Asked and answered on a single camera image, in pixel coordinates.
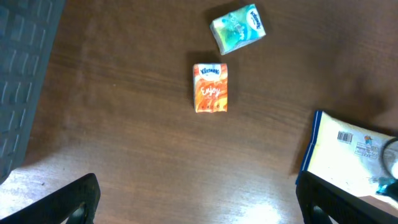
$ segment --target green tissue pack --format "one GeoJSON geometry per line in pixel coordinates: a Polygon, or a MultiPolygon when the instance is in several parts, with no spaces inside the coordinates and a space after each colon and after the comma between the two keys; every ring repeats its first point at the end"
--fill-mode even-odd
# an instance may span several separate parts
{"type": "Polygon", "coordinates": [[[254,4],[242,7],[213,20],[210,29],[221,55],[261,39],[266,35],[254,4]]]}

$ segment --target kleenex logo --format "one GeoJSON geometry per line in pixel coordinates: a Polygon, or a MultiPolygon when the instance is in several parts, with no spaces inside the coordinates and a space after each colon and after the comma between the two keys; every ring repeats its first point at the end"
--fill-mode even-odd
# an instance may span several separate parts
{"type": "Polygon", "coordinates": [[[215,69],[215,68],[204,68],[202,70],[200,70],[202,74],[206,74],[208,72],[213,72],[214,74],[220,74],[220,70],[215,69]]]}
{"type": "Polygon", "coordinates": [[[246,14],[246,21],[252,29],[254,30],[262,29],[260,16],[259,13],[257,12],[257,9],[250,9],[248,11],[248,13],[246,14]]]}
{"type": "Polygon", "coordinates": [[[257,24],[256,28],[257,28],[257,29],[260,29],[261,23],[260,23],[260,20],[259,20],[259,17],[257,16],[257,14],[254,13],[254,11],[251,11],[251,12],[250,12],[250,15],[252,15],[252,20],[253,20],[253,22],[255,22],[255,23],[257,24]]]}
{"type": "Polygon", "coordinates": [[[220,80],[221,64],[209,63],[209,64],[198,64],[199,75],[206,81],[217,81],[220,80]]]}

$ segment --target wood grain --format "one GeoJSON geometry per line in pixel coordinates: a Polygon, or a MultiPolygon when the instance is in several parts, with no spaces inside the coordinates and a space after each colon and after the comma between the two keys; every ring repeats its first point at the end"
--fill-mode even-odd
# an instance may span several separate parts
{"type": "Polygon", "coordinates": [[[208,21],[241,1],[69,0],[0,218],[94,172],[96,223],[302,223],[314,110],[398,127],[398,3],[253,2],[267,36],[221,56],[208,21]],[[227,113],[194,112],[209,61],[228,64],[227,113]]]}

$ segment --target barcode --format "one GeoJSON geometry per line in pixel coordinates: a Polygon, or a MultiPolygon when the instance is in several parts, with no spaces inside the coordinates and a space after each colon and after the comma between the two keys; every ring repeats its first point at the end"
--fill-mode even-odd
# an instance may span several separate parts
{"type": "Polygon", "coordinates": [[[345,133],[344,131],[339,131],[337,135],[337,140],[351,143],[351,141],[353,140],[353,134],[345,133]]]}

